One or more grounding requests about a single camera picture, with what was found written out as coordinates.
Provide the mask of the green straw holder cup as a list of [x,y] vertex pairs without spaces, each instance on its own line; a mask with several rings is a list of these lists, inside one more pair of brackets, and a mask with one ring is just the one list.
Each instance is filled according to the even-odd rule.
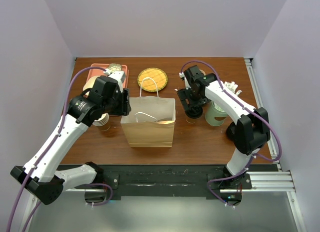
[[211,126],[221,126],[227,116],[228,114],[223,109],[211,101],[205,114],[205,120]]

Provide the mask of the black coffee cup lid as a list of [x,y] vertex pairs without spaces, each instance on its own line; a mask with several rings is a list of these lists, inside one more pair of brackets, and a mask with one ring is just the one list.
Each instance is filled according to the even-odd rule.
[[189,108],[185,111],[185,114],[187,115],[188,118],[198,119],[203,114],[203,108],[202,107]]

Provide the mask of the brown paper bag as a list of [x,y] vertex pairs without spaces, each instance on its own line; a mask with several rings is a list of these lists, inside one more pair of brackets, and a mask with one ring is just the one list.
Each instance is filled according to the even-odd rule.
[[[129,97],[131,112],[120,120],[130,147],[172,147],[176,100],[156,96]],[[171,124],[158,121],[174,120]]]

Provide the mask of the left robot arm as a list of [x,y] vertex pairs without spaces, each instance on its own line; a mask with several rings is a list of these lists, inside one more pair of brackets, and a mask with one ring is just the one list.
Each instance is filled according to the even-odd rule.
[[129,90],[123,87],[125,78],[123,71],[99,76],[87,97],[80,94],[72,98],[67,112],[45,144],[24,166],[15,166],[11,176],[45,205],[77,186],[100,187],[104,171],[93,162],[68,170],[58,171],[57,168],[77,139],[103,114],[129,114]]

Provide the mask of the small patterned dish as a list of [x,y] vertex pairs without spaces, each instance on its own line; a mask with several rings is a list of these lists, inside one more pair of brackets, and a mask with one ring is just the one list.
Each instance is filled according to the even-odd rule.
[[111,63],[108,66],[108,69],[110,73],[116,72],[116,71],[121,71],[122,70],[122,65],[121,64],[116,64],[116,63]]

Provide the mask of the aluminium rail frame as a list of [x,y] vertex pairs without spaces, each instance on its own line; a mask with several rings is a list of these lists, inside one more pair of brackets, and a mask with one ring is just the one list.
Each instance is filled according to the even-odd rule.
[[[181,72],[184,72],[186,69],[188,69],[189,67],[194,66],[194,65],[198,65],[197,60],[192,60],[192,61],[185,63],[181,68]],[[221,81],[216,70],[212,70],[211,73],[215,74],[217,76],[217,78]],[[86,89],[84,92],[82,92],[82,94],[84,94],[84,96],[87,97],[89,95],[88,92],[90,91],[90,89],[91,88]],[[66,100],[66,102],[64,104],[62,115],[65,112],[67,112],[70,100],[71,99]],[[271,136],[270,138],[277,136],[276,132],[274,131],[274,129],[271,126],[270,126],[270,136]],[[240,176],[237,179],[218,181],[218,182],[227,182],[227,181],[233,182],[233,181],[241,180],[242,177],[249,172],[249,168],[250,168],[250,165],[248,167],[247,172],[244,173],[242,176]],[[293,189],[293,183],[291,181],[289,181],[289,175],[286,172],[252,172],[252,175],[253,175],[253,180],[251,182],[251,184],[252,184],[251,189],[257,187],[259,183],[262,184],[262,187],[260,188],[261,191],[292,191],[292,189]],[[211,183],[214,183],[213,179],[211,179],[207,182],[208,185],[210,185]],[[96,185],[94,183],[81,185],[81,187],[85,187],[85,186],[96,186]],[[106,188],[107,188],[108,193],[110,194],[110,199],[113,199],[114,191],[113,191],[112,187],[108,185]],[[221,190],[220,195],[216,194],[215,192],[213,192],[212,194],[215,196],[215,199],[220,200],[224,204],[224,206],[235,207],[236,203],[240,199],[237,190],[223,189],[223,190]]]

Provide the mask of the cream square plate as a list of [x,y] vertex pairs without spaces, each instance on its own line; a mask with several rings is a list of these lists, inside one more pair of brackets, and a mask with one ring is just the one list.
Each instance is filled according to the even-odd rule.
[[83,91],[88,89],[88,88],[92,88],[94,83],[95,83],[95,80],[98,78],[99,76],[92,76],[90,77],[87,82],[85,83],[85,85],[83,86]]

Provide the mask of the stack of black lids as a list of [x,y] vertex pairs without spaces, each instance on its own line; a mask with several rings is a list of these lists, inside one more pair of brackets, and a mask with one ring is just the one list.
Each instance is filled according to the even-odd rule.
[[228,137],[229,140],[234,141],[234,136],[235,136],[235,129],[236,129],[236,125],[234,122],[232,122],[228,128],[226,129],[226,135]]

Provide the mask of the pink rectangular tray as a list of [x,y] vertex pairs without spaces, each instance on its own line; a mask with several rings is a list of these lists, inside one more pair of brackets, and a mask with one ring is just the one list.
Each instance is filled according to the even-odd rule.
[[[109,66],[109,64],[99,64],[99,63],[91,64],[91,67],[101,67],[101,68],[104,68],[104,69],[107,69],[108,66]],[[128,79],[129,79],[129,70],[128,70],[127,65],[121,65],[121,66],[122,66],[122,71],[124,71],[125,75],[126,75],[125,82],[123,83],[123,87],[127,88]],[[88,72],[88,76],[87,76],[86,81],[92,76],[101,76],[101,75],[104,75],[104,72],[102,70],[90,69],[89,72]]]

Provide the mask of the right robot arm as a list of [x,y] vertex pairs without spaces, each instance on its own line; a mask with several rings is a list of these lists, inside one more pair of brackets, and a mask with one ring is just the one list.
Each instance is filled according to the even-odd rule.
[[204,75],[197,67],[179,73],[185,87],[177,91],[186,116],[198,119],[203,105],[215,102],[235,124],[233,143],[235,151],[223,169],[223,176],[213,182],[223,181],[228,188],[235,188],[240,176],[247,172],[259,150],[270,140],[269,116],[263,107],[255,108],[233,94],[213,73]]

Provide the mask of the stack of paper cups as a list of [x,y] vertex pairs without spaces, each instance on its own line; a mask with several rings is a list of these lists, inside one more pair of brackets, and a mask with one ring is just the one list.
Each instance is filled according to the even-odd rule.
[[93,122],[93,125],[97,127],[100,131],[108,131],[111,127],[110,125],[110,116],[108,113],[102,114],[101,118],[98,120],[95,120]]

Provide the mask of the yellow woven coaster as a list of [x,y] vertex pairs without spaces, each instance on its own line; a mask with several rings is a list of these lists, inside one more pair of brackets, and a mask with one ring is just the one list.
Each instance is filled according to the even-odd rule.
[[162,90],[167,85],[168,80],[167,74],[160,68],[144,69],[137,77],[138,85],[147,92]]

